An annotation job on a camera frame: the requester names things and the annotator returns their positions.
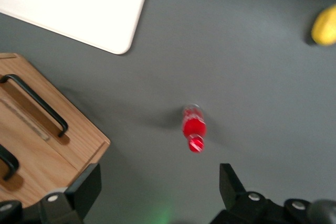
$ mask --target black metal handle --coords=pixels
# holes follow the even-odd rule
[[[19,161],[2,145],[0,145],[0,159],[9,167],[9,172],[3,177],[4,180],[9,180],[19,169]]]
[[[63,128],[61,133],[58,134],[59,137],[63,136],[68,130],[67,122],[49,106],[34,90],[32,90],[19,76],[16,74],[6,74],[0,79],[0,83],[5,83],[8,79],[15,81],[24,91],[26,91],[31,98],[33,98],[45,111],[49,113]]]

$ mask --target gray floor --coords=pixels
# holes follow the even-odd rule
[[[334,2],[146,0],[123,56],[0,15],[0,51],[24,55],[112,140],[87,224],[205,224],[224,208],[223,162],[279,204],[336,199],[336,47],[307,36]],[[199,155],[180,130],[189,102],[208,124]]]

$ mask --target wood grain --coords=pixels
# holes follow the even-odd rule
[[[109,139],[99,131],[73,104],[71,104],[50,82],[48,82],[28,61],[18,54],[13,54],[16,58],[2,59],[0,64],[0,75],[14,73],[20,76],[39,96],[44,99],[57,113],[59,113],[68,123],[69,130],[66,132],[66,136],[69,138],[68,144],[60,144],[61,138],[57,137],[55,131],[60,130],[60,126],[57,122],[45,111],[38,107],[39,112],[36,109],[36,104],[31,97],[22,93],[20,88],[13,84],[12,81],[8,81],[12,86],[16,87],[16,90],[21,92],[31,104],[21,102],[21,109],[30,114],[34,120],[40,122],[40,124],[48,131],[52,137],[48,141],[48,144],[56,150],[61,156],[68,160],[77,170],[82,170],[87,166],[88,161],[95,155],[102,155],[103,153],[97,153],[102,145],[110,144]],[[7,83],[0,84],[0,88],[8,91],[9,85]],[[13,97],[17,97],[17,92],[12,93]]]
[[[60,125],[27,93],[8,80],[0,84],[0,144],[19,160],[20,168],[7,182],[0,177],[0,201],[20,200],[24,207],[49,191],[70,185],[110,145],[100,132],[28,61],[18,54],[0,54],[0,77],[16,74],[68,123]],[[0,161],[0,175],[7,170]]]
[[[8,99],[2,90],[0,99]],[[18,199],[30,206],[77,176],[78,171],[4,103],[0,103],[0,111],[0,143],[20,164],[12,178],[0,179],[0,201]]]

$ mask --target yellow object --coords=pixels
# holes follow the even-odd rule
[[[336,5],[319,14],[311,30],[311,37],[323,46],[336,43]]]

